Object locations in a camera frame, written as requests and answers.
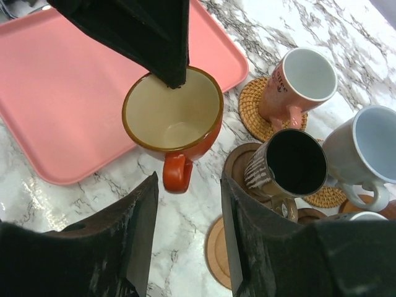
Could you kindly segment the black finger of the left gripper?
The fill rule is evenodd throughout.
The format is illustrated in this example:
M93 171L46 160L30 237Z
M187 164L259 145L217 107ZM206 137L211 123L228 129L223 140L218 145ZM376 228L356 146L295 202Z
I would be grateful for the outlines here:
M170 88L186 81L189 1L49 1L101 44L146 68Z

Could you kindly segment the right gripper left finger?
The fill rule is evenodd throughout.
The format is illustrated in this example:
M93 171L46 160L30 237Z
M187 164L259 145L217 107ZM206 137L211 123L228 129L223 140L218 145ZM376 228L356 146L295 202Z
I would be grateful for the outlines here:
M2 296L145 296L158 176L61 231L1 223Z

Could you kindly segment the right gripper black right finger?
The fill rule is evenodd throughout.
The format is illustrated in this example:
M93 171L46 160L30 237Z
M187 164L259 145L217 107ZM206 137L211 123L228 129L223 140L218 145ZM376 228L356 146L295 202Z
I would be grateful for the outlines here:
M234 296L394 296L395 222L299 225L221 178Z

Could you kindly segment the dark wood coaster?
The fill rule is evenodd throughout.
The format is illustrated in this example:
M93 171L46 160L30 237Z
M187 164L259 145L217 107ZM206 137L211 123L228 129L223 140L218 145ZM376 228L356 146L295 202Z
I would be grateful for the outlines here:
M327 215L314 208L298 209L298 223L300 225L307 225L315 220L327 218Z
M271 201L267 197L261 197L252 193L245 185L244 182L244 170L250 159L250 157L260 147L258 143L246 143L237 146L226 158L223 166L225 174L232 179L252 198L264 204L266 207L271 208Z

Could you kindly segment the woven rattan coaster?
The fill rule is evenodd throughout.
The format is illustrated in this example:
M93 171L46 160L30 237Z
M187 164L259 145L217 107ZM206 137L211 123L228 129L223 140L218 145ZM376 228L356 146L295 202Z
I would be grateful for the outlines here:
M265 142L275 133L272 124L259 115L259 102L268 77L259 77L247 83L239 96L239 115L245 128L259 141Z
M343 204L347 196L337 187L324 186L315 194L303 197L303 200L310 205L329 209Z

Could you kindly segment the black cup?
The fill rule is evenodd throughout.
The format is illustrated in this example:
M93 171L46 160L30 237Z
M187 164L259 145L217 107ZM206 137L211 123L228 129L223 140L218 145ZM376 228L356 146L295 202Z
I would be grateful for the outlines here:
M316 139L297 129L283 129L249 159L244 183L251 193L269 198L274 212L297 222L295 199L318 192L327 172L327 159Z

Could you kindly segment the orange red cup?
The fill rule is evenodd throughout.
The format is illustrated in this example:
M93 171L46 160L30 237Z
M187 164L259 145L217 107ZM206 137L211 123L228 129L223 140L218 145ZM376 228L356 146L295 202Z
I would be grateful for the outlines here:
M153 74L140 78L128 91L121 117L128 136L163 163L168 192L189 187L193 162L215 142L222 125L224 100L217 81L189 66L185 84L172 89Z

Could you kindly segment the small white cup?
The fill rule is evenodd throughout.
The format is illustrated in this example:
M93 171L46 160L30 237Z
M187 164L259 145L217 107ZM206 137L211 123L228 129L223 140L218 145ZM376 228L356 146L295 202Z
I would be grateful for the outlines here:
M340 213L337 217L339 220L348 220L348 221L370 221L370 220L385 220L383 215L370 212L370 211L363 211L363 212L353 212L353 213Z

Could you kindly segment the light blue cup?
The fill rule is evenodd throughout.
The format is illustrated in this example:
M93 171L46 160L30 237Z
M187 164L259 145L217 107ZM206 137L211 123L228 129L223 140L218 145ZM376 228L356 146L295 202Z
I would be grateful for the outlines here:
M355 206L379 212L395 184L395 111L380 105L361 109L322 143L330 184Z

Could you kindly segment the white cup brown handle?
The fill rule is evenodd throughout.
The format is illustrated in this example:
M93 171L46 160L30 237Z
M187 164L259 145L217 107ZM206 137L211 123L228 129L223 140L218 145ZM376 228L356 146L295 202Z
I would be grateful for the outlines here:
M303 114L332 98L338 79L330 61L309 48L295 48L273 70L262 93L259 114L276 131L284 121L299 129Z

